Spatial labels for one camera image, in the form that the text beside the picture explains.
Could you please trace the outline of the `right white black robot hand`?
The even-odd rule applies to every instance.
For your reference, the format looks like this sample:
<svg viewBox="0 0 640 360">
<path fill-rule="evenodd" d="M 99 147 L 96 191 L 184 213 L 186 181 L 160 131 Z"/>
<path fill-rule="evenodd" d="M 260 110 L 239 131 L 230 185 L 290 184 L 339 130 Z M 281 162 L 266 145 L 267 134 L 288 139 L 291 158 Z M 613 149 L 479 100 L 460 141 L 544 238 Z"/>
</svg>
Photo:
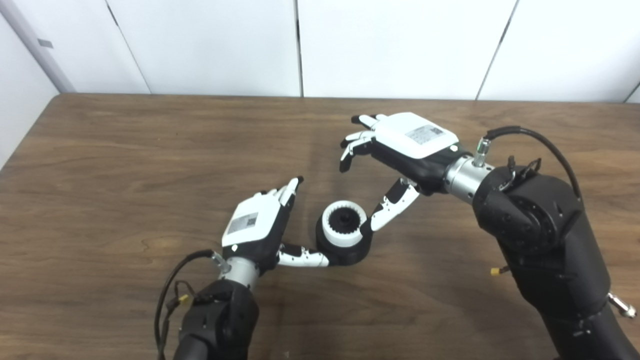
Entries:
<svg viewBox="0 0 640 360">
<path fill-rule="evenodd" d="M 364 235 L 386 226 L 419 195 L 445 194 L 447 171 L 469 154 L 455 133 L 413 112 L 362 114 L 351 121 L 365 130 L 341 141 L 339 171 L 349 171 L 354 157 L 370 155 L 401 175 L 361 226 Z"/>
</svg>

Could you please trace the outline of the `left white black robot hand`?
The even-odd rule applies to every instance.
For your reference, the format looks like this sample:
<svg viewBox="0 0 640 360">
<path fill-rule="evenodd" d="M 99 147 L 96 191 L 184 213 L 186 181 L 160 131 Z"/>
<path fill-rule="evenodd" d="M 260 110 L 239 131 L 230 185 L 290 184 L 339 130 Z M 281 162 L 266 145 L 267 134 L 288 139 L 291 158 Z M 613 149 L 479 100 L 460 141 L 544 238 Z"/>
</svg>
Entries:
<svg viewBox="0 0 640 360">
<path fill-rule="evenodd" d="M 261 276 L 278 265 L 330 267 L 330 258 L 322 251 L 283 240 L 302 182 L 304 177 L 293 177 L 281 187 L 259 191 L 238 203 L 222 234 L 222 257 L 248 260 Z"/>
</svg>

